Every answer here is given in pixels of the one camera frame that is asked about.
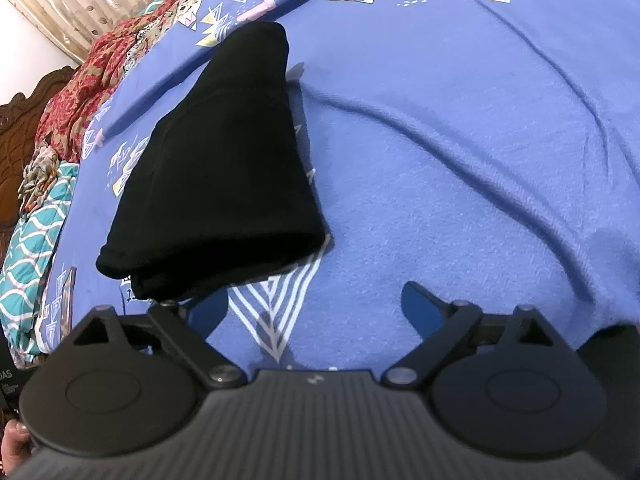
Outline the person's hand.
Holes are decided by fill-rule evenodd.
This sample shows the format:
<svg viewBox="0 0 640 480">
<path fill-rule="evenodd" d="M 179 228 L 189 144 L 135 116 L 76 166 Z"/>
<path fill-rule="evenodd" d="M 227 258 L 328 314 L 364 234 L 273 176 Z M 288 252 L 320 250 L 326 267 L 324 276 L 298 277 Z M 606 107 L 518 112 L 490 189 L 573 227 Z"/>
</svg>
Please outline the person's hand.
<svg viewBox="0 0 640 480">
<path fill-rule="evenodd" d="M 30 433 L 27 427 L 16 419 L 10 419 L 4 427 L 1 441 L 1 461 L 4 474 L 8 476 L 29 459 Z"/>
</svg>

